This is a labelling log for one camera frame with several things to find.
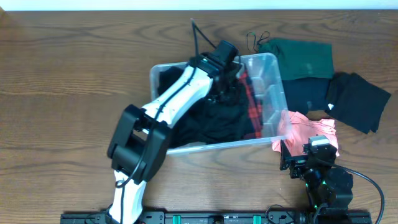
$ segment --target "red plaid fabric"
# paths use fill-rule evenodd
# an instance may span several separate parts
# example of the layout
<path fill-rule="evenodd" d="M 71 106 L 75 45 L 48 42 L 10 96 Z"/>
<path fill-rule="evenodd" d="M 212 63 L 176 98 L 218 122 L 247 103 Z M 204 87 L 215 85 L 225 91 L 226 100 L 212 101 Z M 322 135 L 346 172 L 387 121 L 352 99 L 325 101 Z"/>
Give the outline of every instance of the red plaid fabric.
<path fill-rule="evenodd" d="M 242 76 L 240 76 L 239 82 L 246 88 L 246 94 L 248 96 L 248 116 L 251 120 L 251 123 L 248 124 L 250 127 L 246 127 L 246 134 L 243 136 L 243 139 L 261 138 L 262 104 L 260 101 L 257 101 L 254 96 L 254 89 L 248 71 L 245 71 Z"/>

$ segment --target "clothing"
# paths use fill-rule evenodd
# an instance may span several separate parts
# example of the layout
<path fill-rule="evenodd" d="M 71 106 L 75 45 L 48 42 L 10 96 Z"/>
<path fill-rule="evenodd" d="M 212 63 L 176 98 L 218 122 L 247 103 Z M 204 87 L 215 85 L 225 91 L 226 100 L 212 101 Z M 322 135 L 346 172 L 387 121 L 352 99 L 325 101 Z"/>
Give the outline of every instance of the clothing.
<path fill-rule="evenodd" d="M 391 94 L 356 73 L 337 73 L 330 82 L 326 109 L 333 118 L 367 134 L 379 129 L 381 114 Z"/>
<path fill-rule="evenodd" d="M 325 110 L 326 94 L 330 80 L 327 78 L 300 78 L 282 81 L 287 109 L 307 114 L 309 110 Z"/>
<path fill-rule="evenodd" d="M 289 127 L 286 126 L 285 119 L 290 119 L 292 124 L 291 130 L 288 130 Z M 299 112 L 283 111 L 278 132 L 288 133 L 287 139 L 280 141 L 284 141 L 291 156 L 303 155 L 303 145 L 308 143 L 309 137 L 316 135 L 326 136 L 330 144 L 338 149 L 335 120 L 333 119 L 310 121 Z M 280 152 L 280 141 L 272 143 L 272 150 Z"/>
<path fill-rule="evenodd" d="M 183 70 L 170 68 L 161 72 L 159 77 L 158 92 L 161 95 L 182 75 Z M 250 87 L 247 73 L 238 81 L 234 79 L 227 88 L 224 88 L 222 97 L 214 97 L 209 94 L 206 98 L 198 100 L 192 107 L 179 119 L 173 128 L 174 138 L 170 147 L 179 147 L 191 142 L 204 142 L 214 144 L 220 142 L 238 141 L 250 132 L 256 136 L 256 128 L 249 117 L 250 108 L 256 108 L 253 104 L 255 100 Z"/>
<path fill-rule="evenodd" d="M 278 58 L 282 80 L 333 78 L 331 44 L 275 38 L 259 46 L 259 53 Z"/>
<path fill-rule="evenodd" d="M 247 70 L 239 77 L 239 82 L 246 89 L 248 116 L 250 119 L 244 126 L 243 139 L 262 138 L 262 104 L 254 95 L 253 83 Z"/>

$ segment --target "white wall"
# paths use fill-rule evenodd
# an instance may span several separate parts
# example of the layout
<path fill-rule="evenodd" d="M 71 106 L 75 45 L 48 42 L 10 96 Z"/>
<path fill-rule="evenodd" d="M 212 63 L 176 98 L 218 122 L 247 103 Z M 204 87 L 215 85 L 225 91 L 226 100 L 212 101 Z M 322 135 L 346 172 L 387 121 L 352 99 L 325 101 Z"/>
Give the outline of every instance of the white wall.
<path fill-rule="evenodd" d="M 398 0 L 0 0 L 6 11 L 398 9 Z"/>

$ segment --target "pink cloth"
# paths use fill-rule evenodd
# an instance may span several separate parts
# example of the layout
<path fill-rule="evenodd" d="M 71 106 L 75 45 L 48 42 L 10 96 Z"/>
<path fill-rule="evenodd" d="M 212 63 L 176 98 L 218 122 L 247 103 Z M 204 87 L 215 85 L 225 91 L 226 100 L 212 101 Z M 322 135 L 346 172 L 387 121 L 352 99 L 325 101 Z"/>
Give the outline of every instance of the pink cloth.
<path fill-rule="evenodd" d="M 279 123 L 279 131 L 286 133 L 286 119 L 287 116 L 282 114 L 282 120 Z M 335 120 L 334 119 L 321 119 L 319 121 L 310 121 L 306 116 L 299 112 L 289 111 L 290 122 L 292 123 L 292 129 L 288 132 L 285 145 L 292 156 L 303 155 L 303 144 L 308 143 L 308 139 L 311 136 L 324 135 L 329 139 L 332 146 L 338 149 Z M 280 141 L 274 141 L 272 143 L 272 150 L 280 152 Z"/>

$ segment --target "wooden surface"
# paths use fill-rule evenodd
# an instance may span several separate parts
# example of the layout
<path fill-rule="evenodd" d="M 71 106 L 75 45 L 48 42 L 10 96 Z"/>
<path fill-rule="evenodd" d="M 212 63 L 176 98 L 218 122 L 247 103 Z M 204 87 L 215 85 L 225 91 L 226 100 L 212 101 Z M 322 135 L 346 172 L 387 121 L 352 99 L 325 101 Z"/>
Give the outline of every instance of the wooden surface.
<path fill-rule="evenodd" d="M 189 18 L 242 54 L 246 33 L 333 44 L 337 71 L 393 94 L 377 134 L 343 123 L 337 163 L 373 178 L 398 220 L 398 12 L 9 12 L 0 20 L 0 223 L 59 223 L 113 200 L 106 149 L 122 110 L 150 101 L 149 70 L 193 55 Z M 203 41 L 200 49 L 210 50 Z M 355 177 L 351 208 L 376 220 L 376 189 Z M 265 210 L 307 204 L 269 146 L 168 157 L 144 204 L 169 210 Z"/>

